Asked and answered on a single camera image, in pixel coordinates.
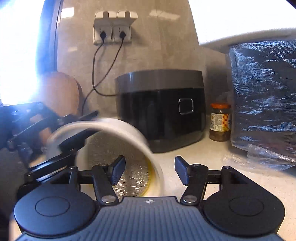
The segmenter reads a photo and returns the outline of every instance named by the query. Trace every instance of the power cord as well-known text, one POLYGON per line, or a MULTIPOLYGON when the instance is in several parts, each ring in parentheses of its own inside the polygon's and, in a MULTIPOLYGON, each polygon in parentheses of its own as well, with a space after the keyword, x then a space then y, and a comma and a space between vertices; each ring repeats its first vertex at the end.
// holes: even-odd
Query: power cord
POLYGON ((98 47, 98 49, 95 51, 95 54, 94 54, 94 59, 93 59, 93 66, 92 66, 92 75, 91 75, 91 82, 92 82, 92 85, 93 85, 93 89, 86 95, 86 97, 85 97, 85 99, 84 99, 84 102, 83 102, 83 104, 82 104, 82 115, 83 115, 83 109, 84 109, 84 106, 85 106, 85 103, 86 103, 86 100, 87 100, 87 98, 90 96, 90 94, 93 92, 93 91, 95 91, 98 95, 101 95, 101 96, 116 96, 117 94, 103 94, 103 93, 100 93, 100 92, 98 92, 97 91, 97 89, 96 89, 96 87, 99 85, 99 84, 101 84, 105 79, 106 79, 106 77, 107 77, 107 75, 109 74, 109 72, 111 71, 111 69, 112 69, 112 67, 113 67, 113 65, 114 65, 114 63, 115 63, 115 61, 116 61, 116 59, 117 59, 117 56, 118 56, 118 54, 119 54, 119 52, 120 52, 120 49, 121 49, 121 47, 122 47, 122 45, 123 45, 123 40, 124 40, 124 38, 126 37, 126 33, 124 32, 124 31, 122 31, 120 34, 119 34, 119 37, 121 38, 121 44, 120 44, 120 47, 119 47, 119 49, 118 49, 118 51, 117 51, 117 53, 116 53, 116 55, 115 55, 115 58, 114 58, 114 60, 113 60, 113 62, 112 62, 112 64, 111 64, 111 66, 110 66, 110 68, 108 69, 108 71, 107 71, 107 73, 105 74, 105 76, 95 85, 94 84, 94 66, 95 66, 95 59, 96 59, 96 54, 97 54, 97 52, 98 52, 98 50, 100 49, 100 47, 104 44, 104 40, 105 40, 105 38, 106 38, 106 33, 105 32, 102 32, 101 33, 101 35, 100 35, 100 37, 102 38, 102 44, 98 47))

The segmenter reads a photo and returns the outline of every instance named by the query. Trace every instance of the jar lid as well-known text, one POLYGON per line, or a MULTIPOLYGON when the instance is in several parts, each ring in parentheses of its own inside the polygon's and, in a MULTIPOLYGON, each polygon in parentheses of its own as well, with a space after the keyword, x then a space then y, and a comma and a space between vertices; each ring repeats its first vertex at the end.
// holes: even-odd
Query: jar lid
POLYGON ((214 109, 229 109, 231 108, 231 105, 227 103, 212 103, 211 107, 214 109))

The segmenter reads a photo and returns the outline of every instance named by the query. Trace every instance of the glass jar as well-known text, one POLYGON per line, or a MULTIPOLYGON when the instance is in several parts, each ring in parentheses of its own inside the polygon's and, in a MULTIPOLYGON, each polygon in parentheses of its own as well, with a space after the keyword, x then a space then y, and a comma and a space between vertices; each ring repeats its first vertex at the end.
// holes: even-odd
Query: glass jar
POLYGON ((231 131, 231 106, 226 103, 211 104, 210 139, 227 141, 231 131))

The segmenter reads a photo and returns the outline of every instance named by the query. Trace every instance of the plastic wrap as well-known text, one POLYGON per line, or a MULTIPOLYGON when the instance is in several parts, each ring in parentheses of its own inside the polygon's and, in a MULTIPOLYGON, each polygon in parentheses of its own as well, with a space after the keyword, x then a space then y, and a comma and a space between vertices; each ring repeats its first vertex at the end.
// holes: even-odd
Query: plastic wrap
POLYGON ((296 41, 238 44, 229 57, 232 144, 261 164, 295 165, 296 41))

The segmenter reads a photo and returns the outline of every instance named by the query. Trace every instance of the plastic-wrapped box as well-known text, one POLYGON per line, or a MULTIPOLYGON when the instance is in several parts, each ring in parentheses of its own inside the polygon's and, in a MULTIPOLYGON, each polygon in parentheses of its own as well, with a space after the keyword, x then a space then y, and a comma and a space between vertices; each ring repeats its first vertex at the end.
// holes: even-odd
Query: plastic-wrapped box
POLYGON ((232 144, 264 164, 295 165, 296 41, 238 44, 229 57, 232 144))

